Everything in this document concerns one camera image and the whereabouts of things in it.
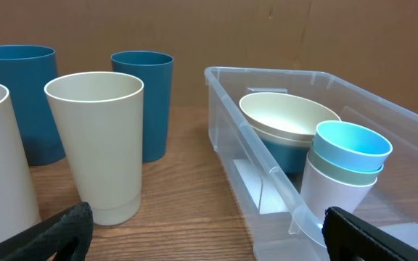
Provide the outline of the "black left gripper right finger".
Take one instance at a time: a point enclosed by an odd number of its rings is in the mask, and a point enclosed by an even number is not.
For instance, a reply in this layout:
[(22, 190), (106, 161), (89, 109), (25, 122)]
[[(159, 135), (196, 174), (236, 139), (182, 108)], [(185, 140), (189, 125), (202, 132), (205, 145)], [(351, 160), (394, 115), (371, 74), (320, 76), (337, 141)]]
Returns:
[(321, 229), (331, 261), (418, 261), (418, 250), (340, 207), (325, 210)]

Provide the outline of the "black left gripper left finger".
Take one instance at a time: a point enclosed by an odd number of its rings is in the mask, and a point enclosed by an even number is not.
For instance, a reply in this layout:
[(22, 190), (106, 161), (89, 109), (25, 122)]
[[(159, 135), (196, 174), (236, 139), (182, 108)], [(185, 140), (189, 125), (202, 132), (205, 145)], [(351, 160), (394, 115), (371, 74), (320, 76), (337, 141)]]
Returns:
[(84, 261), (94, 231), (89, 203), (81, 202), (0, 243), (0, 261)]

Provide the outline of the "pink small cup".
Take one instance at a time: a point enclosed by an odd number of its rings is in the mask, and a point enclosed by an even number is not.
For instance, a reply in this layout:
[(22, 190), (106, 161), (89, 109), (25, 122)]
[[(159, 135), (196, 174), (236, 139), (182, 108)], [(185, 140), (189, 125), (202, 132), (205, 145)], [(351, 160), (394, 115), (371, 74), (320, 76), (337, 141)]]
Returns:
[(321, 222), (324, 221), (325, 210), (329, 207), (341, 207), (353, 212), (378, 181), (378, 178), (375, 178), (366, 185), (351, 185), (337, 181), (318, 170), (311, 163), (309, 154), (303, 172), (300, 195)]

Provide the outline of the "green small cup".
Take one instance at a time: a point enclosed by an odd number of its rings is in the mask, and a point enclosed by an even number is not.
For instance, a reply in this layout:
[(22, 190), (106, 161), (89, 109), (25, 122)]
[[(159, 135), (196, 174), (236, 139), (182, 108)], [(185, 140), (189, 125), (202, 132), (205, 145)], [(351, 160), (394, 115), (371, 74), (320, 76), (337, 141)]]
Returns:
[(320, 170), (324, 175), (328, 176), (329, 178), (357, 186), (368, 185), (374, 182), (377, 179), (377, 176), (384, 169), (384, 165), (382, 165), (377, 170), (371, 172), (350, 170), (326, 160), (317, 152), (315, 152), (312, 146), (310, 147), (308, 158), (315, 168)]

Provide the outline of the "light blue small cup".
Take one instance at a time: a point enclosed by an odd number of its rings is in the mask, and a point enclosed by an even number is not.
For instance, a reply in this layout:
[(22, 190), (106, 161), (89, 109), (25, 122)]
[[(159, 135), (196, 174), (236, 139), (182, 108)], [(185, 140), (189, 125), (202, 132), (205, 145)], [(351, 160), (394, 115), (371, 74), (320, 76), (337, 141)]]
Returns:
[(393, 152), (393, 145), (383, 135), (362, 125), (327, 120), (316, 126), (313, 150), (340, 167), (373, 172)]

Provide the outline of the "dark blue bowl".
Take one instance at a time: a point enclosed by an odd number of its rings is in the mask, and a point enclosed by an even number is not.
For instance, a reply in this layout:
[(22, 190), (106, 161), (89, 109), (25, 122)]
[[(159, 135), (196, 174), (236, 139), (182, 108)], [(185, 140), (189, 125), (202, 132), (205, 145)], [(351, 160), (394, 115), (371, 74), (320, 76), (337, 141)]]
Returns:
[(262, 139), (262, 142), (286, 175), (303, 172), (306, 163), (306, 155), (309, 150), (308, 147), (277, 144), (265, 139)]

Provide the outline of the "cream bowl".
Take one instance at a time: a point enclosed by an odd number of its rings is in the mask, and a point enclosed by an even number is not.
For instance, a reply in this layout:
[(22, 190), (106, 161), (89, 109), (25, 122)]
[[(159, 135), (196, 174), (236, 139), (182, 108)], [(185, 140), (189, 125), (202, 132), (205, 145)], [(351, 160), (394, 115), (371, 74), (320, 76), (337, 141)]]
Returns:
[(263, 141), (269, 141), (275, 144), (279, 145), (285, 145), (285, 146), (295, 146), (295, 147), (309, 147), (312, 143), (312, 141), (297, 141), (292, 140), (289, 138), (282, 138), (279, 136), (275, 136), (273, 134), (269, 134), (263, 130), (260, 130), (252, 125), (252, 129), (256, 132), (256, 134), (260, 137)]
[(296, 141), (311, 141), (319, 123), (340, 120), (330, 108), (291, 94), (247, 94), (240, 99), (239, 108), (249, 124), (258, 130)]

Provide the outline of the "cream bowl front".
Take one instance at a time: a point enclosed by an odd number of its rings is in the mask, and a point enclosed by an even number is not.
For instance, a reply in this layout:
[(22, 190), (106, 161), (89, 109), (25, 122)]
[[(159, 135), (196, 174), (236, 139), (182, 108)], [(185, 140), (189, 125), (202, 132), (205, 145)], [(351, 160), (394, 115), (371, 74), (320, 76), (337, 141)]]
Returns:
[(258, 130), (296, 141), (311, 141), (319, 123), (340, 120), (330, 108), (291, 94), (247, 94), (240, 99), (239, 108), (249, 124)]

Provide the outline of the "dark blue tall cup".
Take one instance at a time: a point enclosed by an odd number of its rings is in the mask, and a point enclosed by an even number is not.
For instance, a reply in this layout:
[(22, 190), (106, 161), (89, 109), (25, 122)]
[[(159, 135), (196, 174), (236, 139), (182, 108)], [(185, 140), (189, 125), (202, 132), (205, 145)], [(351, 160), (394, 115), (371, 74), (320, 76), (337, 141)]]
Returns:
[(121, 51), (111, 55), (112, 69), (144, 83), (143, 161), (166, 153), (171, 103), (173, 57), (156, 51)]
[(30, 166), (65, 157), (44, 86), (58, 77), (56, 51), (48, 46), (1, 45), (0, 84), (9, 89)]

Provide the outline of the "clear plastic storage bin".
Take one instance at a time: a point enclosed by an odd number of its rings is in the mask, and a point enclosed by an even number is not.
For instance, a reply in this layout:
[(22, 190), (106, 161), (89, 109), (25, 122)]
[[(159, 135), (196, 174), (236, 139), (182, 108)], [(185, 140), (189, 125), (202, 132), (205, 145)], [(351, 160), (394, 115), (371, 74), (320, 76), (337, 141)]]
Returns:
[(210, 142), (244, 215), (257, 260), (327, 260), (321, 223), (239, 109), (256, 92), (301, 96), (385, 136), (393, 152), (355, 215), (418, 249), (418, 114), (327, 72), (208, 67)]

